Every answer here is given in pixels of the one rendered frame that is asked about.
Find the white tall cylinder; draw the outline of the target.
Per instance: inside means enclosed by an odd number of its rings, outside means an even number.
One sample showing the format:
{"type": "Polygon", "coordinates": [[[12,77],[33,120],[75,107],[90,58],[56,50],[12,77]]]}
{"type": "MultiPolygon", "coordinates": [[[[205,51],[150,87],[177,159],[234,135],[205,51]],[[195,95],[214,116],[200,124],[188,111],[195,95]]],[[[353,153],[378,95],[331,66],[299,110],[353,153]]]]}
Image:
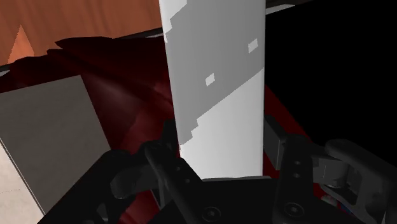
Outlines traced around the white tall cylinder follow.
{"type": "Polygon", "coordinates": [[[263,169],[265,0],[159,0],[182,158],[202,179],[263,169]]]}

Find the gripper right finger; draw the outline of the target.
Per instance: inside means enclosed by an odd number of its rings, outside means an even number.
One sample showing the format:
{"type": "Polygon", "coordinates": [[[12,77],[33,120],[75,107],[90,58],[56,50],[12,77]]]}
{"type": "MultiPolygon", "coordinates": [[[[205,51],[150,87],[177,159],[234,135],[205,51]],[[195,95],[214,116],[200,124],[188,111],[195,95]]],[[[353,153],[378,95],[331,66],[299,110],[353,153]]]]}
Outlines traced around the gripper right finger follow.
{"type": "Polygon", "coordinates": [[[263,153],[279,171],[273,224],[397,224],[397,168],[346,139],[324,146],[263,120],[263,153]]]}

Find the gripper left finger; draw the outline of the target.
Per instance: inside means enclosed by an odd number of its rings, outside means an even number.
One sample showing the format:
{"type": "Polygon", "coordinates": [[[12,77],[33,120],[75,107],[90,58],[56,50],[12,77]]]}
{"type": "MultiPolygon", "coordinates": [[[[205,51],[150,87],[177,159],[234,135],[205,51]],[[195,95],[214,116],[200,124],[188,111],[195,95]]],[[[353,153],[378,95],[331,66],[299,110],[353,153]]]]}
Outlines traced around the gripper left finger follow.
{"type": "Polygon", "coordinates": [[[143,143],[139,151],[105,152],[38,224],[117,224],[137,194],[158,189],[168,193],[172,214],[185,224],[202,224],[202,204],[197,192],[201,179],[176,157],[176,123],[164,123],[160,139],[143,143]]]}

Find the dark red sofa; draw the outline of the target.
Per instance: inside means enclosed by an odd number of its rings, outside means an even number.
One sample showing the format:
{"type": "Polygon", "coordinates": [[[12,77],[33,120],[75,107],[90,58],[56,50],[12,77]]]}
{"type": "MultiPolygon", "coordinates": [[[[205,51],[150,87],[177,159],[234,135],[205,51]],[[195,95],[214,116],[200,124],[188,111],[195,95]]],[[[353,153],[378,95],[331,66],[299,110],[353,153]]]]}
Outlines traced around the dark red sofa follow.
{"type": "MultiPolygon", "coordinates": [[[[41,57],[12,63],[0,93],[80,76],[111,150],[131,154],[161,137],[174,120],[164,41],[160,38],[68,38],[41,57]]],[[[202,224],[273,224],[278,179],[202,181],[202,224]]],[[[161,210],[148,224],[185,224],[161,210]]]]}

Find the grey flat rectangular block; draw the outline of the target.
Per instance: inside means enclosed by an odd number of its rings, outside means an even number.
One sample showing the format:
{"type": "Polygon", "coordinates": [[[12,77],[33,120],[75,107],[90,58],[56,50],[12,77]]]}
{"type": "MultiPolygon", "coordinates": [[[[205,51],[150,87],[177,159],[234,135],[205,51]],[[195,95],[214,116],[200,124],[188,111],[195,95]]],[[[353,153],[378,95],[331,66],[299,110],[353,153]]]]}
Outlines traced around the grey flat rectangular block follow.
{"type": "Polygon", "coordinates": [[[0,140],[44,213],[110,149],[80,76],[1,93],[0,140]]]}

